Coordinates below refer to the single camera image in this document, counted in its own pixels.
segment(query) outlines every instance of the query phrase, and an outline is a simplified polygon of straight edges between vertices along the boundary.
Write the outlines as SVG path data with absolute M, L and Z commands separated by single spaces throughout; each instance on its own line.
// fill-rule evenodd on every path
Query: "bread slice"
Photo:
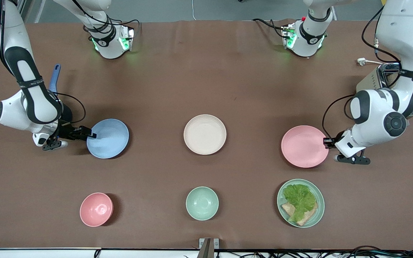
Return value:
M 285 210 L 285 212 L 287 212 L 287 214 L 290 215 L 290 216 L 292 216 L 292 215 L 294 214 L 294 212 L 295 212 L 295 207 L 294 207 L 294 205 L 290 204 L 289 202 L 283 204 L 281 207 L 282 207 L 282 208 Z M 315 214 L 315 211 L 316 211 L 317 209 L 318 209 L 318 203 L 316 202 L 315 205 L 313 206 L 313 209 L 312 209 L 311 211 L 305 212 L 303 219 L 301 219 L 300 221 L 297 221 L 296 223 L 297 223 L 299 226 L 302 227 L 302 226 L 305 224 L 305 222 L 307 222 L 307 221 Z

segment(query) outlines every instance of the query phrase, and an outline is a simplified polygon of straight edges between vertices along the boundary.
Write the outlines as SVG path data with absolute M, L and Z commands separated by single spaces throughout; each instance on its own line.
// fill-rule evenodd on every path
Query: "white power cord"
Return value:
M 192 0 L 192 18 L 194 18 L 195 21 L 197 20 L 194 16 L 194 0 Z
M 359 64 L 360 66 L 363 66 L 363 65 L 365 65 L 366 63 L 383 64 L 383 63 L 380 63 L 380 62 L 367 60 L 367 59 L 365 59 L 364 57 L 358 58 L 358 59 L 356 60 L 356 62 L 358 62 L 358 64 Z

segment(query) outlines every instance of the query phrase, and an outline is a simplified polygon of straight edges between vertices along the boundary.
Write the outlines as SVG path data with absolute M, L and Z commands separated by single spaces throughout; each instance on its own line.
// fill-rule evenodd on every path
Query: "pink plate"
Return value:
M 82 202 L 79 214 L 87 226 L 101 226 L 113 214 L 113 201 L 104 193 L 90 194 Z
M 291 128 L 281 140 L 285 158 L 300 168 L 320 165 L 328 156 L 323 144 L 324 134 L 315 127 L 300 125 Z

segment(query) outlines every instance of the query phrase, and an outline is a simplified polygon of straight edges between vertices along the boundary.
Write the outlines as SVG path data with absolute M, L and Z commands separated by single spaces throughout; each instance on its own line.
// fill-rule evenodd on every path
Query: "lettuce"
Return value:
M 316 199 L 313 193 L 304 185 L 289 185 L 283 190 L 283 195 L 295 207 L 295 212 L 289 221 L 297 222 L 304 218 L 304 213 L 311 211 Z

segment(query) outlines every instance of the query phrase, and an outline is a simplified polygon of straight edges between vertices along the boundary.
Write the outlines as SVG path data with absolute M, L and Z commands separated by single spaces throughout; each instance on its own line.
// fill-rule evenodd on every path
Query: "food on plate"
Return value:
M 287 203 L 281 207 L 290 216 L 290 222 L 303 226 L 318 208 L 315 195 L 305 185 L 289 185 L 283 190 Z

